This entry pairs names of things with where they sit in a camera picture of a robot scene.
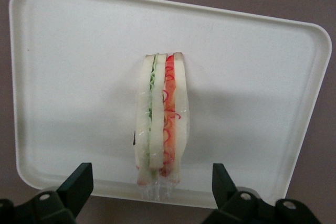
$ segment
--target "plastic wrap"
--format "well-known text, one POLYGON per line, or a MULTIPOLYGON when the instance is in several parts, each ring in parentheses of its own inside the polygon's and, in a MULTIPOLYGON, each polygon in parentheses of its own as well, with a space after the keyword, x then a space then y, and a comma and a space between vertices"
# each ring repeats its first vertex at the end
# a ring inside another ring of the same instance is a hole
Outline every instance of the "plastic wrap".
POLYGON ((183 55, 147 55, 143 62, 134 135, 138 185, 143 198, 169 197, 181 179, 189 135, 183 55))

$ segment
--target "white tray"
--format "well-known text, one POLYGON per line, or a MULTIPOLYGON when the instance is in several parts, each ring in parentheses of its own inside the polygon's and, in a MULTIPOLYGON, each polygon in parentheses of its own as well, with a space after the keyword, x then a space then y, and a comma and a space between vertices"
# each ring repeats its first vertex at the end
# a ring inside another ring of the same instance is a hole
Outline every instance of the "white tray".
POLYGON ((285 196, 331 55, 314 24, 161 0, 10 0, 17 169, 36 188, 92 162, 94 195, 142 200, 133 152, 146 54, 185 55, 190 139, 162 202, 215 207, 212 163, 285 196))

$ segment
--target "clip jaw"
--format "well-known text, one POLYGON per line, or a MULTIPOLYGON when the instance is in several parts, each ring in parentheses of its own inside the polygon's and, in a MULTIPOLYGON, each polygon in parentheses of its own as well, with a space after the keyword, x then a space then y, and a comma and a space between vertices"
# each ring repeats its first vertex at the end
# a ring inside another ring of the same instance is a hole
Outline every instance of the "clip jaw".
POLYGON ((238 191, 223 164, 213 165, 212 190, 218 209, 202 224, 321 224, 309 208, 292 199, 275 206, 247 191, 238 191))
POLYGON ((75 218, 92 190, 92 164, 82 163, 56 191, 39 193, 17 207, 0 199, 0 223, 76 224, 75 218))

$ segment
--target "red pepper strip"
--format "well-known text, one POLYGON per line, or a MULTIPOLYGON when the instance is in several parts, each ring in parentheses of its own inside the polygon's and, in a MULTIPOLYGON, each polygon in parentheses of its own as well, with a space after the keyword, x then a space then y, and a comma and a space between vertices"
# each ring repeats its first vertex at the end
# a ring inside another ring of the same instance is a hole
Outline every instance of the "red pepper strip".
POLYGON ((173 168, 175 160, 175 68, 174 56, 166 59, 165 67, 165 91, 167 96, 164 100, 164 142, 163 142, 163 167, 160 169, 161 176, 168 176, 173 168))

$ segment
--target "gray surface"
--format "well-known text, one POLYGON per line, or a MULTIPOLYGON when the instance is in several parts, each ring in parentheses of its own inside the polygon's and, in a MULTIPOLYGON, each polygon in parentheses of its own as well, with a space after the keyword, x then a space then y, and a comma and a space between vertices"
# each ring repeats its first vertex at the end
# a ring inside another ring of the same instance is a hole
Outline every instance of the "gray surface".
MULTIPOLYGON (((8 1, 0 0, 0 198, 18 205, 37 190, 15 167, 14 119, 8 1)), ((170 0, 237 10, 321 25, 336 45, 336 0, 170 0)), ((288 197, 308 205, 323 223, 336 223, 336 59, 335 46, 288 197)), ((211 210, 90 197, 78 223, 200 223, 211 210)))

